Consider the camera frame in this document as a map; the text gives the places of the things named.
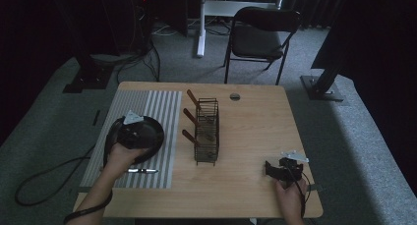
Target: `human hand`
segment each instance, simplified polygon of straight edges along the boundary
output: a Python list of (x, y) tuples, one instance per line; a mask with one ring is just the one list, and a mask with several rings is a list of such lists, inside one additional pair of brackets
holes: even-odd
[(101, 174), (113, 180), (120, 178), (135, 161), (135, 158), (145, 151), (146, 149), (129, 149), (116, 142), (110, 150), (107, 164)]
[[(282, 212), (282, 215), (288, 225), (304, 224), (301, 217), (302, 209), (302, 197), (295, 183), (291, 184), (288, 188), (283, 188), (281, 182), (275, 180), (276, 198), (278, 200), (278, 206)], [(307, 184), (304, 179), (298, 181), (301, 192), (303, 195), (307, 192)]]

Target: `wooden table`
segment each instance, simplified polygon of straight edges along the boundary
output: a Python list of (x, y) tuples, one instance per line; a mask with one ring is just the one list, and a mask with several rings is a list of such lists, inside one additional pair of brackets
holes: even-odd
[[(181, 109), (195, 109), (186, 91), (197, 98), (215, 97), (220, 115), (218, 160), (196, 164), (193, 144), (181, 130), (194, 131), (180, 113), (170, 189), (114, 189), (107, 217), (140, 218), (269, 218), (282, 217), (265, 161), (282, 151), (304, 153), (285, 90), (276, 85), (121, 83), (119, 90), (180, 90)], [(241, 99), (230, 99), (238, 93)], [(309, 165), (304, 173), (313, 184)], [(86, 194), (79, 194), (76, 207)], [(317, 192), (307, 202), (305, 217), (319, 217)]]

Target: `black chair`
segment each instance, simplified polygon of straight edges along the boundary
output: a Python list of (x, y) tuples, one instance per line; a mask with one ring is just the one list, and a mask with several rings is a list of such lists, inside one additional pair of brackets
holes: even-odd
[[(240, 9), (233, 17), (226, 56), (224, 83), (227, 84), (230, 60), (267, 62), (270, 65), (282, 58), (276, 83), (279, 83), (288, 52), (289, 40), (301, 25), (300, 13), (258, 7)], [(278, 33), (285, 33), (281, 43)], [(239, 58), (230, 58), (231, 53)]]

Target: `chair backrest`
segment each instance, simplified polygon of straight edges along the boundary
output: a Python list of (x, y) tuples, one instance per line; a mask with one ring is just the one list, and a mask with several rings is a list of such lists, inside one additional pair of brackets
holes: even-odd
[(296, 11), (281, 11), (260, 7), (245, 7), (240, 9), (233, 18), (236, 22), (243, 22), (267, 31), (296, 32), (301, 25), (301, 15)]

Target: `gray carpet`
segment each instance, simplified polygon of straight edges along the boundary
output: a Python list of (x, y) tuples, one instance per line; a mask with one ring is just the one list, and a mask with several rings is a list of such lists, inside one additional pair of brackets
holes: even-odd
[[(221, 27), (212, 29), (226, 31)], [(280, 83), (287, 91), (315, 181), (322, 187), (320, 198), (324, 215), (314, 220), (306, 219), (306, 224), (415, 224), (417, 199), (397, 168), (353, 82), (337, 77), (335, 84), (344, 96), (341, 103), (310, 100), (300, 82), (300, 76), (317, 76), (322, 72), (310, 67), (327, 32), (309, 28), (294, 35)], [(188, 37), (171, 33), (164, 29), (152, 37), (160, 55), (160, 80), (222, 84), (224, 69), (220, 65), (227, 36), (208, 33), (205, 56), (197, 58), (196, 30), (190, 29)], [(104, 55), (94, 57), (115, 59)], [(151, 60), (148, 57), (146, 61), (157, 66), (154, 52), (151, 52)], [(278, 64), (262, 72), (262, 63), (232, 62), (229, 82), (274, 84)], [(62, 93), (78, 68), (76, 60), (71, 59), (56, 71), (28, 114), (0, 147), (2, 225), (61, 224), (63, 217), (72, 210), (86, 161), (64, 188), (45, 203), (20, 206), (15, 203), (14, 194), (27, 177), (83, 156), (94, 145), (117, 88), (117, 73), (113, 73), (107, 89)], [(154, 78), (149, 68), (139, 62), (125, 66), (119, 80), (149, 82)], [(97, 110), (100, 115), (94, 124)], [(21, 199), (37, 201), (48, 196), (65, 180), (75, 164), (28, 183), (21, 192)], [(248, 224), (248, 221), (140, 220), (141, 224)], [(104, 224), (133, 224), (133, 220), (106, 218)], [(278, 219), (268, 224), (284, 223)]]

